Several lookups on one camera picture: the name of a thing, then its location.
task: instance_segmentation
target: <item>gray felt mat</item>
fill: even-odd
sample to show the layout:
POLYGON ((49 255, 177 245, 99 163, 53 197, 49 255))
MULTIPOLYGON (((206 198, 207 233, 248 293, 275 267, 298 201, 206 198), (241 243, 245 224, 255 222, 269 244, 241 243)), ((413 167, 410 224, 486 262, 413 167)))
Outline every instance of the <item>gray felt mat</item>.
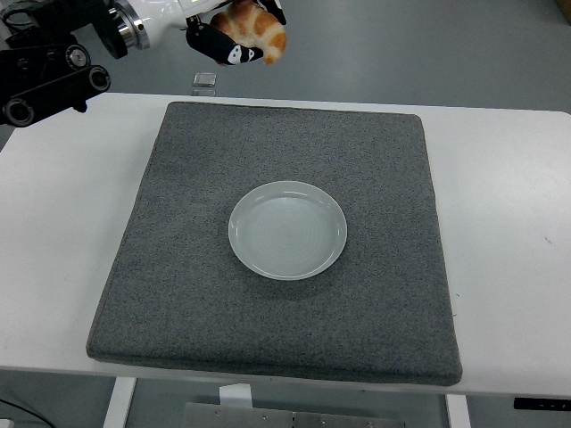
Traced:
POLYGON ((434 189, 417 116, 172 103, 89 335, 130 365, 368 383, 459 381, 434 189), (228 243, 242 196, 320 187, 348 240, 280 282, 228 243))

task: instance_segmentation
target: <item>white plate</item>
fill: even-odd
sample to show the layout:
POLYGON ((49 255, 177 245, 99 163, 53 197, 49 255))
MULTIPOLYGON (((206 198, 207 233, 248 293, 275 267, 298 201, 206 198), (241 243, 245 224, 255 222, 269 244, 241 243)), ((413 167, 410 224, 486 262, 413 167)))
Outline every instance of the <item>white plate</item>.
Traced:
POLYGON ((292 281, 329 268, 347 240, 345 215, 313 185, 277 181, 249 192, 228 222, 236 256, 268 278, 292 281))

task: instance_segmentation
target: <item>croissant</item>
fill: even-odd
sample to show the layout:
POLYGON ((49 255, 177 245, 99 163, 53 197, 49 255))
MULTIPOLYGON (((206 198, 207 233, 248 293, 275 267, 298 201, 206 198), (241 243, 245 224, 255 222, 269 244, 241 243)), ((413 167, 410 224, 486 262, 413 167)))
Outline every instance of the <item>croissant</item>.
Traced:
POLYGON ((253 0, 235 0, 224 12, 212 17, 211 25, 239 45, 260 48, 266 65, 279 60, 286 49, 284 26, 253 0))

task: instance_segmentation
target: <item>gray floor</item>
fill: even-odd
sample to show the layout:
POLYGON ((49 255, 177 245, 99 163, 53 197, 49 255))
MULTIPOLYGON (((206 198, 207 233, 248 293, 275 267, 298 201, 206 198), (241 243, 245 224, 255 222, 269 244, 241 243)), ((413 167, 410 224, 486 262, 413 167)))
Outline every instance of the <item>gray floor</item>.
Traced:
MULTIPOLYGON (((176 30, 161 46, 130 52, 119 61, 104 50, 92 29, 79 31, 79 39, 93 63, 111 73, 114 92, 189 95, 194 74, 209 71, 218 74, 217 96, 571 113, 571 26, 555 0, 282 0, 282 4, 289 42, 284 58, 270 68, 260 62, 218 66, 190 50, 184 33, 176 30)), ((0 127, 0 149, 10 132, 0 127)), ((110 384, 107 378, 72 382, 65 376, 0 372, 4 385, 0 398, 20 400, 19 404, 55 421, 62 418, 61 426, 101 426, 74 425, 64 418, 80 417, 78 408, 85 408, 86 414, 93 412, 93 419, 101 421, 110 384)), ((164 384, 155 386, 160 389, 164 384)), ((208 386, 212 391, 203 398, 212 399, 217 387, 208 386)), ((185 394, 197 397, 182 391, 185 388, 165 391, 152 406, 139 400, 145 403, 145 397, 152 397, 153 385, 147 395, 137 389, 130 426, 135 426, 137 415, 152 418, 164 413, 186 399, 185 394)), ((343 412, 362 409, 361 397, 343 391, 318 398, 304 395, 307 391, 271 393, 275 400, 261 400, 262 405, 289 403, 297 410, 310 410, 307 406, 312 403, 343 412), (279 394, 285 394, 281 403, 279 394)), ((568 414, 515 411, 510 398, 474 397, 468 404, 475 428, 571 426, 568 414)))
MULTIPOLYGON (((77 376, 0 371, 0 399, 31 410, 57 428, 101 428, 115 380, 77 376)), ((46 426, 34 416, 0 403, 0 419, 12 419, 15 428, 46 426)))

